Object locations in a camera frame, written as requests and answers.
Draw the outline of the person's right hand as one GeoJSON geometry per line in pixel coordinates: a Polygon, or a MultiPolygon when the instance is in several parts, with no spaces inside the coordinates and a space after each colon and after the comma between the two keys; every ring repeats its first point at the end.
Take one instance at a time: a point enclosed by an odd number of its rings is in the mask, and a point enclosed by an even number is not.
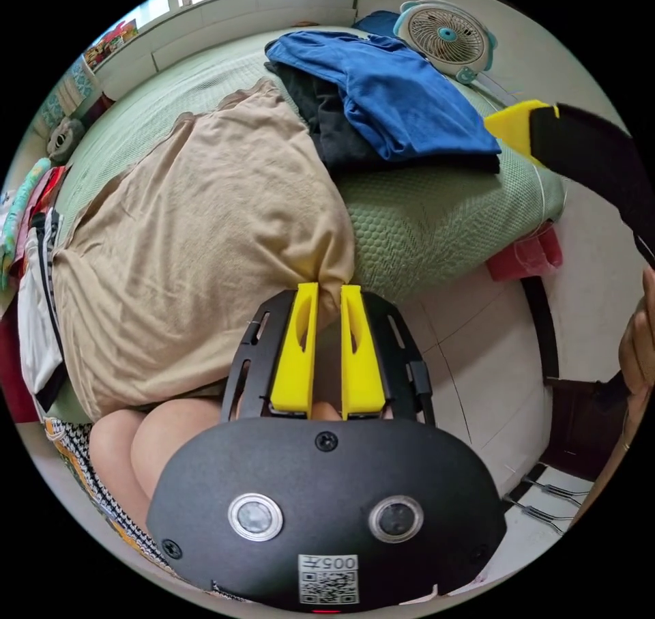
{"type": "Polygon", "coordinates": [[[643,297],[628,321],[618,356],[624,381],[631,394],[654,386],[654,271],[643,272],[643,297]]]}

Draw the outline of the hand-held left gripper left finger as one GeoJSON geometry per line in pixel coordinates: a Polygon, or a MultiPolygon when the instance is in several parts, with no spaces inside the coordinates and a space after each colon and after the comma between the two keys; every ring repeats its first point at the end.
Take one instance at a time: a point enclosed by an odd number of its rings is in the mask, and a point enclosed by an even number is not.
{"type": "Polygon", "coordinates": [[[302,283],[293,294],[270,392],[275,416],[311,416],[318,300],[317,283],[302,283]]]}

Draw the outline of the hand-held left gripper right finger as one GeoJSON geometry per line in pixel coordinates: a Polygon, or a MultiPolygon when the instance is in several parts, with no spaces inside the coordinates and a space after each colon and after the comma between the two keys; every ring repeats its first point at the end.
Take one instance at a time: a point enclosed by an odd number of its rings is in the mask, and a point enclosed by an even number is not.
{"type": "Polygon", "coordinates": [[[340,290],[341,414],[344,420],[380,415],[385,406],[375,344],[358,285],[340,290]]]}

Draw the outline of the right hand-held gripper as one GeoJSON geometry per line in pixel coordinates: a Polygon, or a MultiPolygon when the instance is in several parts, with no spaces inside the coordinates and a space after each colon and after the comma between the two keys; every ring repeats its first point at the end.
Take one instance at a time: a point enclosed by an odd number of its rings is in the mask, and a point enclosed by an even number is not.
{"type": "Polygon", "coordinates": [[[613,205],[637,250],[654,265],[654,189],[629,134],[583,109],[540,100],[508,106],[486,117],[484,126],[531,162],[613,205]]]}

